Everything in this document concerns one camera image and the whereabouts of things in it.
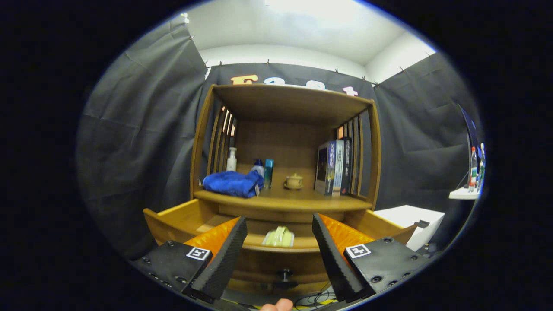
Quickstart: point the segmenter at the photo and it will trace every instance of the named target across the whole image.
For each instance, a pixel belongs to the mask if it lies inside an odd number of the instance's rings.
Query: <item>open drawer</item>
[[[144,216],[158,245],[168,240],[186,242],[235,216],[225,214],[231,206],[219,206],[213,201],[193,199],[184,204],[155,213],[144,209]],[[374,239],[392,236],[407,243],[416,226],[403,228],[370,210],[345,211],[325,214],[351,226]],[[251,293],[274,293],[274,284],[280,281],[278,271],[290,269],[292,281],[298,286],[279,292],[283,297],[319,292],[328,286],[328,276],[317,241],[311,231],[311,222],[279,222],[247,217],[246,237],[236,264],[229,289]],[[279,225],[287,226],[295,235],[293,247],[262,245],[265,234]]]

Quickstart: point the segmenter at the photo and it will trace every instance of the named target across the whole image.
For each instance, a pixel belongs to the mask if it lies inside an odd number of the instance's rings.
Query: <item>white ceiling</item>
[[[265,1],[214,0],[186,11],[198,50],[287,45],[365,66],[405,33],[379,10],[353,0],[268,0],[268,6]]]

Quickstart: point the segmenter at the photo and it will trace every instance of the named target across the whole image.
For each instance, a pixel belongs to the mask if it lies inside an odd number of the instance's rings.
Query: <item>blue bottle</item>
[[[265,188],[271,188],[273,181],[273,159],[265,159]]]

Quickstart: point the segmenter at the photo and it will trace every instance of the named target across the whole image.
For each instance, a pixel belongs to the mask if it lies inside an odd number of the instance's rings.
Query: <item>cable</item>
[[[301,306],[301,307],[311,307],[310,305],[298,304],[299,301],[301,301],[301,300],[303,300],[303,299],[307,299],[307,303],[313,304],[313,307],[315,307],[315,309],[318,309],[319,306],[318,306],[317,304],[320,304],[320,303],[319,303],[319,299],[320,299],[322,296],[324,296],[324,295],[326,295],[326,298],[325,298],[323,301],[328,300],[328,299],[330,298],[331,295],[334,296],[333,299],[336,299],[336,296],[335,296],[334,292],[325,291],[325,292],[322,292],[322,293],[320,293],[320,294],[312,294],[312,295],[309,295],[309,296],[304,296],[304,297],[298,298],[298,299],[294,302],[293,308],[299,311],[298,306]],[[309,299],[311,299],[311,298],[313,298],[313,297],[315,298],[314,302],[309,301]]]
[[[461,178],[461,181],[459,182],[459,184],[455,187],[455,189],[459,189],[459,186],[463,183],[463,180],[465,179],[465,177],[468,175],[468,172],[470,172],[471,170],[469,169],[466,173],[465,173],[465,176],[463,176],[463,178]]]

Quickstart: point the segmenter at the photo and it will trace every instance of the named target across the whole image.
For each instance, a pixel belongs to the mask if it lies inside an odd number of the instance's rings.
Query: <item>small ceramic pot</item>
[[[303,187],[304,178],[299,176],[297,173],[294,173],[292,176],[286,177],[285,186],[290,189],[299,189]]]

